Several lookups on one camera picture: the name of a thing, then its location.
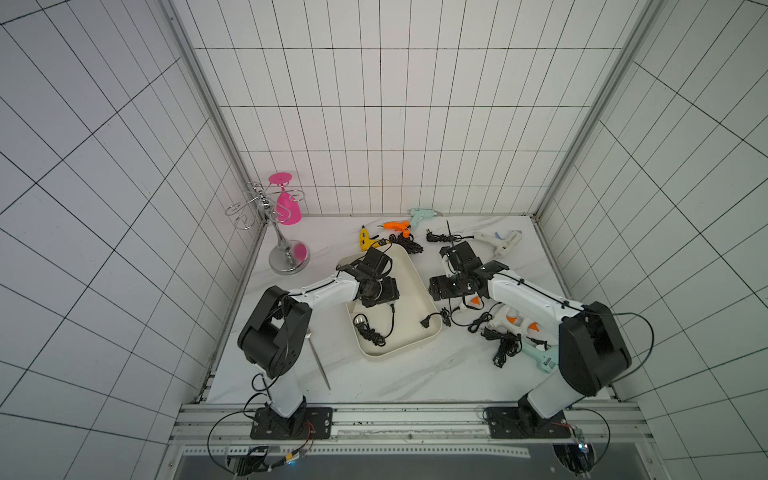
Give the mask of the small mint glue gun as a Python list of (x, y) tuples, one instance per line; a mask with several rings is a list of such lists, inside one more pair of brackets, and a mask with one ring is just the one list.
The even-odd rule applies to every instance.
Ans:
[(428, 219), (442, 216), (442, 213), (433, 209), (426, 208), (412, 208), (409, 210), (410, 220), (409, 225), (411, 230), (418, 228), (419, 224)]

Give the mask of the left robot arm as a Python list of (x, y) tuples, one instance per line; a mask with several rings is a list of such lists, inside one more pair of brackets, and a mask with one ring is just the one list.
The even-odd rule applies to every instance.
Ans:
[(270, 379), (268, 412), (283, 429), (296, 429), (304, 421), (306, 398), (291, 369), (300, 356), (312, 314), (354, 301), (365, 308), (394, 303), (399, 291), (391, 276), (393, 267), (394, 260), (386, 252), (372, 249), (308, 287), (289, 291), (272, 286), (262, 294), (237, 346)]

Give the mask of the cream storage tray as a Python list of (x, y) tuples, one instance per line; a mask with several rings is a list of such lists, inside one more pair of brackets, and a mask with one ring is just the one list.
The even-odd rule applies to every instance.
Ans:
[(365, 308), (359, 300), (348, 302), (345, 307), (350, 321), (364, 314), (369, 326), (385, 336), (384, 346), (376, 346), (364, 339), (352, 326), (361, 352), (369, 359), (383, 359), (405, 351), (435, 337), (442, 329), (439, 312), (427, 291), (411, 257), (399, 245), (388, 245), (385, 253), (393, 260), (390, 276), (396, 280), (399, 298), (394, 301), (395, 314), (387, 304)]

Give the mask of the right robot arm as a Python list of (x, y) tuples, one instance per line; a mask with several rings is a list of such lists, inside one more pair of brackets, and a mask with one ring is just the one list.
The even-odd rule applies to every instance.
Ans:
[(556, 339), (557, 366), (517, 402), (522, 426), (533, 432), (583, 398), (593, 397), (626, 372), (631, 355), (615, 315), (600, 303), (557, 296), (519, 276), (507, 265), (483, 262), (468, 242), (440, 249), (447, 273), (432, 277), (435, 300), (470, 295), (509, 307)]

